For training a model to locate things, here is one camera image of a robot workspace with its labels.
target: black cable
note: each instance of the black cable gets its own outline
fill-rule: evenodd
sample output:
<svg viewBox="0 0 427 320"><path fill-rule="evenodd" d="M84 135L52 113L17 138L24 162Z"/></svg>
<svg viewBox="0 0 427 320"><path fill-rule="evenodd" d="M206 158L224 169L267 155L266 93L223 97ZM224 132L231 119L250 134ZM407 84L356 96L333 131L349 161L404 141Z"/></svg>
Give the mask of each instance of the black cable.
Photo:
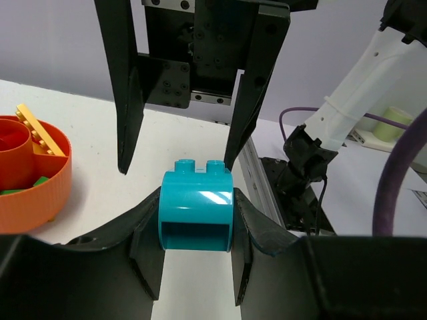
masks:
<svg viewBox="0 0 427 320"><path fill-rule="evenodd" d="M322 201L323 197L325 196L326 187L328 186L328 177L323 177L323 189L320 193L319 201L318 201L318 207L316 208L316 226L315 226L315 234L319 235L320 232L320 210L322 209Z"/></svg>

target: white wall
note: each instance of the white wall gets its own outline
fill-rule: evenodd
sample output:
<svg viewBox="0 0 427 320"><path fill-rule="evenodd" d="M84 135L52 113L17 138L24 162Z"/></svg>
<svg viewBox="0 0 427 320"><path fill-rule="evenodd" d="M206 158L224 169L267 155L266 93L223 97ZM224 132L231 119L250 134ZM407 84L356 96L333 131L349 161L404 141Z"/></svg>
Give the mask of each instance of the white wall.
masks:
<svg viewBox="0 0 427 320"><path fill-rule="evenodd" d="M138 49L147 52L143 7L140 0L131 1ZM112 99L92 0L0 2L1 79ZM286 107L320 106L365 50L385 3L338 0L294 13L261 118L276 120ZM223 122L232 116L230 107L201 103L177 112ZM294 114L286 122L303 120L304 115Z"/></svg>

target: yellow lego piece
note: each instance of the yellow lego piece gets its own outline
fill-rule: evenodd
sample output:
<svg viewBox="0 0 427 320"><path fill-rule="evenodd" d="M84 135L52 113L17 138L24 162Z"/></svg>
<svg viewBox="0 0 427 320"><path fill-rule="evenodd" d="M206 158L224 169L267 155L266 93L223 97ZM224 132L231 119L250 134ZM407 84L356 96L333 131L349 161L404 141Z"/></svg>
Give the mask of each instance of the yellow lego piece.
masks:
<svg viewBox="0 0 427 320"><path fill-rule="evenodd" d="M30 129L33 138L39 142L40 146L42 146L49 155L59 155L64 157L64 152L62 152L61 148L59 148L50 134L47 133L45 128L43 128L40 122L33 116L27 106L21 104L17 106L17 109L18 111L16 111L16 115L20 122Z"/></svg>

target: teal lego duplo brick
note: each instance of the teal lego duplo brick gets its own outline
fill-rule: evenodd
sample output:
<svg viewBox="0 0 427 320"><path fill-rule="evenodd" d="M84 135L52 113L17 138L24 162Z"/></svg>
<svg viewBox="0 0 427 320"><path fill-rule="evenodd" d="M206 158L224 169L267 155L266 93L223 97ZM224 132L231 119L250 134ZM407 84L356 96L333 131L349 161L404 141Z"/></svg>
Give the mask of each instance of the teal lego duplo brick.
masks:
<svg viewBox="0 0 427 320"><path fill-rule="evenodd" d="M159 240L164 249L229 251L233 228L233 177L223 161L175 162L159 200Z"/></svg>

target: orange container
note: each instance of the orange container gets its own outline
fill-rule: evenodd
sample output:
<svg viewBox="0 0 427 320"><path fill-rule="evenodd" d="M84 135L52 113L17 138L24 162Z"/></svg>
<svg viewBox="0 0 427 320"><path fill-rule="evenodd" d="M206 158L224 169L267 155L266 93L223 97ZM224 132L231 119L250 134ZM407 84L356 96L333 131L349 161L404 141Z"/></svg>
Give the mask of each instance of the orange container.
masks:
<svg viewBox="0 0 427 320"><path fill-rule="evenodd" d="M0 116L1 123L5 123L4 120L8 123L14 122L19 127L24 126L14 116ZM13 185L16 187L10 187L8 182L4 182L6 187L2 185L0 190L29 188L9 195L0 195L0 233L24 233L52 220L63 208L71 192L71 145L60 130L46 122L40 123L62 149L65 157L34 154L30 137L17 148L0 151L0 177L2 177L3 161L10 161L9 156L4 155L24 148L25 152L22 151L19 157L16 157L17 153L12 157L15 160L12 165L22 171L18 176L27 178L20 180L18 184L16 176L9 175L8 181L15 181ZM30 158L32 164L23 162ZM40 177L47 177L49 180L36 187L30 187Z"/></svg>
<svg viewBox="0 0 427 320"><path fill-rule="evenodd" d="M26 189L33 185L35 163L31 133L20 122L0 119L0 137L8 137L12 133L23 135L23 143L0 151L0 190Z"/></svg>

